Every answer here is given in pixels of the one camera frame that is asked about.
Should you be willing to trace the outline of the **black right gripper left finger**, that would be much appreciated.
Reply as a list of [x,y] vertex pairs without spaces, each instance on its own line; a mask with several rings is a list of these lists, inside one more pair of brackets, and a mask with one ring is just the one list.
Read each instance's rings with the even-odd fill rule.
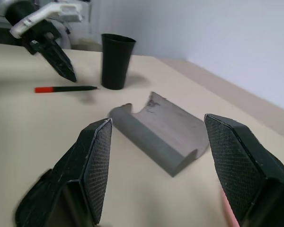
[[16,226],[97,226],[107,188],[111,136],[110,118],[84,128],[23,197],[15,211]]

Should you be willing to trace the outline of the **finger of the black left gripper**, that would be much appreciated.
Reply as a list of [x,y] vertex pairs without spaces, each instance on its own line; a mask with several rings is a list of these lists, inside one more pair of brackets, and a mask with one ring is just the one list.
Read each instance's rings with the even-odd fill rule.
[[40,53],[61,77],[76,82],[70,59],[54,39],[42,37],[39,41],[33,40],[32,48]]
[[54,38],[47,37],[47,42],[47,61],[50,65],[61,77],[71,82],[77,82],[76,73],[69,57]]

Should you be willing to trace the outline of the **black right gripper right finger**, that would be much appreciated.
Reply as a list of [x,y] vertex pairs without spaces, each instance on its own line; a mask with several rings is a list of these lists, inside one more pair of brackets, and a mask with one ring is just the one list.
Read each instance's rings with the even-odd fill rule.
[[215,170],[241,227],[284,227],[284,165],[244,124],[206,114]]

